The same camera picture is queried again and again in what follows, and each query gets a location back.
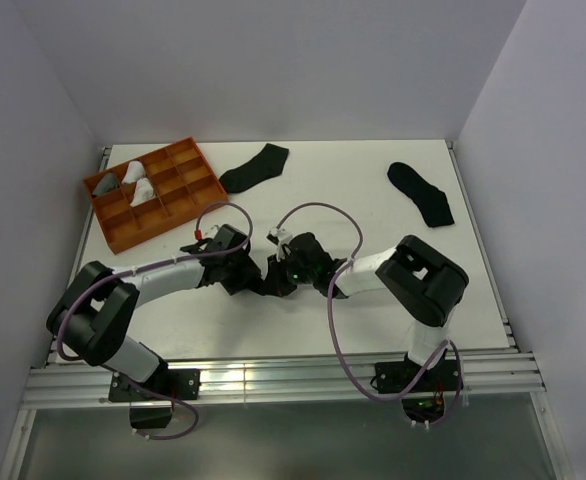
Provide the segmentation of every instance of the black bracket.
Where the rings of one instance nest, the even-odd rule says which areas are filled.
[[[419,366],[410,360],[402,362],[379,362],[375,364],[375,382],[379,393],[399,393],[415,378]],[[444,391],[457,388],[457,362],[440,360],[437,366],[427,370],[411,392],[432,393],[438,389],[439,382]]]
[[[178,400],[197,400],[200,391],[200,371],[198,369],[169,369],[165,374],[165,379],[164,384],[166,387],[157,393]],[[129,403],[152,400],[157,400],[157,398],[138,393],[126,381],[122,381],[121,378],[111,377],[109,402]]]

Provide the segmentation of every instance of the gray wall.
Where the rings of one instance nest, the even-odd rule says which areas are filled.
[[[456,138],[524,0],[15,0],[104,143]]]
[[[95,143],[13,4],[0,0],[0,464],[63,291]]]
[[[586,479],[586,1],[527,2],[458,153],[515,334]]]

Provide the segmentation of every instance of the white table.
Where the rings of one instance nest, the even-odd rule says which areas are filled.
[[[308,201],[337,205],[364,231],[360,256],[396,245],[414,234],[461,265],[470,277],[451,324],[461,349],[508,348],[504,325],[477,238],[446,144],[427,141],[274,142],[290,149],[282,176],[231,200],[246,208],[255,224],[251,256],[266,272],[274,247],[270,227],[294,206]],[[202,143],[202,152],[219,176],[239,166],[264,142]],[[117,145],[113,166],[162,145]],[[418,209],[386,177],[395,161],[407,163],[446,192],[455,225],[431,229]],[[194,223],[182,225],[137,247],[114,255],[97,221],[91,223],[81,264],[99,260],[108,266],[136,265],[170,257],[194,241]],[[230,223],[246,231],[234,209],[207,214],[203,230]],[[285,227],[313,232],[334,257],[347,256],[356,242],[351,224],[339,214],[311,207],[296,213]],[[406,351],[412,317],[388,291],[363,293],[336,302],[336,325],[348,353]],[[285,299],[244,292],[229,297],[221,286],[178,292],[136,310],[129,335],[166,359],[295,357],[334,353],[326,319],[326,301],[312,287]]]

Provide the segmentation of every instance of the orange tray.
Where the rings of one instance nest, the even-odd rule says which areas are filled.
[[[130,206],[135,184],[121,183],[129,162],[84,179],[95,216],[113,253],[123,252],[197,218],[211,202],[228,200],[190,137],[129,161],[133,160],[142,163],[157,195],[135,207]],[[115,174],[119,188],[93,198],[93,189],[107,173]]]

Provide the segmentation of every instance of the purple cable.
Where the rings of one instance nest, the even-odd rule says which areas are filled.
[[[433,362],[433,360],[435,360],[435,358],[440,353],[442,353],[442,351],[444,351],[446,349],[447,345],[450,343],[451,347],[453,348],[453,351],[455,352],[455,358],[457,360],[457,370],[458,370],[458,372],[460,372],[460,374],[458,375],[458,383],[457,383],[457,389],[455,392],[455,398],[453,399],[453,404],[451,405],[451,409],[450,409],[450,410],[452,410],[457,405],[457,402],[459,399],[460,390],[462,388],[462,375],[461,375],[461,369],[460,369],[461,360],[460,360],[459,351],[458,351],[457,347],[455,346],[455,344],[453,342],[450,342],[449,340],[443,340],[442,343],[440,343],[440,345],[438,345],[438,347],[435,349],[435,351],[431,354],[431,356],[426,360],[426,362],[424,363],[422,368],[420,368],[420,370],[417,372],[417,374],[415,375],[413,380],[411,380],[409,382],[409,384],[401,392],[399,392],[398,394],[395,394],[391,397],[380,397],[378,395],[375,395],[375,394],[369,392],[360,382],[358,382],[357,378],[355,378],[355,375],[353,375],[353,372],[351,372],[351,368],[349,367],[348,363],[346,363],[346,359],[344,358],[344,354],[342,353],[342,349],[340,348],[340,344],[339,344],[339,341],[337,338],[337,333],[335,331],[335,321],[333,319],[333,291],[335,289],[335,283],[337,282],[337,279],[339,278],[339,276],[342,275],[342,273],[344,273],[344,271],[346,269],[348,269],[351,265],[353,265],[354,257],[359,252],[360,248],[362,247],[362,243],[364,242],[364,235],[362,234],[362,229],[357,224],[357,222],[353,219],[353,217],[351,217],[351,215],[349,215],[344,210],[342,210],[334,205],[330,205],[328,203],[322,203],[322,202],[309,202],[309,203],[303,203],[302,205],[298,205],[293,210],[291,210],[289,213],[287,213],[282,218],[282,220],[280,220],[280,222],[277,224],[277,228],[281,228],[282,225],[284,224],[284,222],[293,213],[295,213],[296,211],[298,211],[302,208],[310,207],[310,206],[326,207],[326,208],[334,210],[338,213],[341,213],[342,215],[344,215],[346,218],[348,218],[351,221],[353,226],[355,226],[355,229],[357,230],[357,234],[359,237],[359,241],[357,243],[357,246],[353,250],[353,253],[351,253],[351,257],[349,258],[349,260],[344,265],[342,265],[342,267],[340,267],[335,272],[335,275],[333,275],[333,278],[331,278],[331,281],[329,283],[329,288],[327,291],[327,295],[326,295],[326,311],[327,311],[327,315],[328,315],[329,331],[331,333],[331,341],[333,342],[333,348],[335,349],[335,355],[337,356],[338,362],[340,363],[342,370],[344,370],[344,373],[346,374],[347,378],[350,380],[350,382],[353,384],[353,386],[362,395],[369,398],[370,400],[374,400],[376,402],[382,402],[382,403],[397,402],[399,400],[402,400],[402,398],[404,398],[413,389],[413,387],[417,384],[417,382],[420,381],[420,378],[422,378],[422,375],[424,375],[424,373],[426,372],[426,370],[427,370],[428,366],[431,364],[431,362]],[[445,412],[445,414],[441,418],[439,418],[435,422],[431,423],[430,425],[437,425],[438,423],[440,423],[447,416],[447,413],[448,413],[448,411]]]
[[[242,207],[240,207],[239,205],[236,205],[234,203],[213,202],[213,203],[210,203],[209,205],[207,205],[204,208],[204,210],[202,210],[199,217],[197,218],[197,221],[195,223],[196,230],[199,230],[199,228],[200,228],[200,222],[202,220],[202,216],[207,211],[209,211],[211,208],[213,208],[217,205],[228,205],[230,207],[233,207],[233,208],[239,210],[240,212],[242,212],[242,214],[246,217],[246,220],[249,224],[249,231],[246,235],[246,238],[239,245],[237,245],[233,248],[229,248],[228,250],[221,250],[219,252],[199,253],[196,255],[184,255],[182,257],[178,257],[176,260],[173,260],[172,258],[166,259],[166,260],[160,260],[158,262],[149,263],[148,265],[144,265],[144,266],[138,268],[135,272],[133,270],[126,270],[124,272],[118,272],[113,275],[109,275],[108,277],[105,277],[102,280],[94,283],[88,289],[86,289],[86,291],[84,291],[84,293],[82,293],[82,295],[80,295],[77,298],[77,300],[75,300],[75,302],[73,302],[73,304],[71,305],[71,308],[69,308],[69,310],[64,315],[64,318],[62,319],[62,323],[60,323],[60,328],[57,331],[57,338],[55,341],[55,346],[56,346],[58,355],[67,361],[81,360],[81,358],[79,356],[71,356],[71,355],[67,355],[66,353],[64,353],[64,334],[66,333],[66,329],[68,327],[68,324],[69,324],[71,318],[73,317],[73,314],[77,311],[79,306],[82,303],[84,303],[91,296],[91,294],[93,292],[95,292],[95,290],[100,288],[102,285],[109,283],[109,282],[112,282],[113,280],[118,279],[118,278],[126,278],[126,277],[132,276],[134,274],[145,273],[145,272],[149,272],[151,270],[166,267],[166,266],[171,265],[175,262],[186,262],[189,260],[197,260],[200,258],[210,258],[210,257],[219,257],[222,255],[229,255],[231,253],[237,252],[238,250],[244,248],[244,246],[247,243],[249,243],[249,241],[251,240],[251,236],[253,235],[253,221],[251,220],[251,216],[249,215],[249,213],[246,210],[244,210]],[[190,410],[195,415],[195,419],[193,421],[193,424],[189,428],[184,430],[183,432],[176,433],[174,435],[166,435],[166,436],[148,435],[145,432],[138,432],[140,435],[142,435],[144,437],[148,436],[150,439],[153,439],[153,440],[172,440],[172,439],[180,438],[180,437],[183,437],[184,435],[189,434],[196,427],[196,425],[199,421],[199,414],[197,413],[197,410],[195,409],[195,407],[193,407],[192,405],[189,405],[186,402],[183,402],[182,400],[177,400],[177,399],[167,397],[165,395],[147,390],[147,389],[141,387],[140,385],[138,385],[132,379],[128,378],[126,375],[122,374],[122,377],[125,379],[125,381],[127,381],[138,392],[143,393],[145,395],[149,395],[149,396],[158,398],[160,400],[168,400],[172,403],[177,403],[177,404],[183,406],[184,408]]]
[[[357,253],[360,251],[360,248],[362,248],[362,243],[364,242],[364,234],[362,233],[362,229],[360,228],[360,226],[358,225],[358,223],[355,221],[355,219],[351,215],[349,215],[348,213],[346,213],[344,210],[342,210],[341,208],[336,207],[335,205],[331,205],[329,203],[324,203],[324,202],[307,202],[307,203],[303,203],[302,205],[298,205],[293,210],[291,210],[289,213],[287,213],[286,215],[284,215],[284,217],[282,217],[282,220],[280,220],[280,223],[278,223],[276,225],[276,228],[281,228],[282,225],[284,225],[284,222],[286,222],[291,215],[293,215],[298,210],[301,210],[301,209],[306,208],[306,207],[325,207],[325,208],[329,208],[329,209],[334,210],[334,211],[336,211],[338,213],[341,213],[342,215],[344,215],[346,218],[348,218],[350,220],[350,222],[355,227],[355,230],[357,230],[357,235],[358,235],[358,238],[359,238],[359,240],[357,242],[357,245],[353,249],[353,253],[351,253],[351,259],[353,259],[353,257],[355,257],[355,255],[357,255]]]

